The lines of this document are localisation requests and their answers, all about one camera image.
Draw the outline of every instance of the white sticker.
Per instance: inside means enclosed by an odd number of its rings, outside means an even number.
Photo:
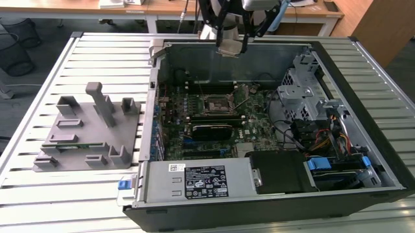
[[[127,13],[144,14],[144,11],[125,11]]]
[[[228,191],[227,188],[219,188],[219,189],[218,189],[218,193],[227,192],[227,191]]]
[[[168,171],[184,171],[185,164],[169,164]]]

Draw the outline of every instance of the blue latch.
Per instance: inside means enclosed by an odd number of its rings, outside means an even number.
[[[119,189],[119,190],[131,189],[131,187],[132,187],[131,184],[132,184],[131,181],[119,181],[119,182],[117,182],[117,189]]]
[[[228,149],[220,149],[220,156],[224,156],[227,151]]]
[[[362,161],[363,161],[366,167],[370,167],[370,166],[371,166],[371,162],[370,162],[370,159],[368,159],[367,156],[363,156],[363,157],[362,157]]]
[[[319,170],[319,169],[331,169],[330,161],[327,158],[311,158],[307,161],[307,165],[310,170]]]

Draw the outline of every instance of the black mesh wastebasket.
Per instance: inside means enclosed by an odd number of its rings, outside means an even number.
[[[24,48],[40,45],[35,22],[29,18],[0,18],[0,24],[8,33],[19,36],[19,43]]]
[[[21,76],[35,68],[19,36],[11,33],[0,33],[0,68],[9,76]]]

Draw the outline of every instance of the black plastic cover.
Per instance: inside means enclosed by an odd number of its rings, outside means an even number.
[[[307,171],[306,157],[296,150],[251,151],[252,169],[259,170],[262,186],[258,194],[315,192]]]
[[[193,127],[193,141],[224,141],[232,136],[231,125],[199,125]]]

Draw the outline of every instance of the open computer tower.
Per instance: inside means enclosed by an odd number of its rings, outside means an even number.
[[[157,43],[135,201],[145,231],[347,216],[415,181],[319,42]]]

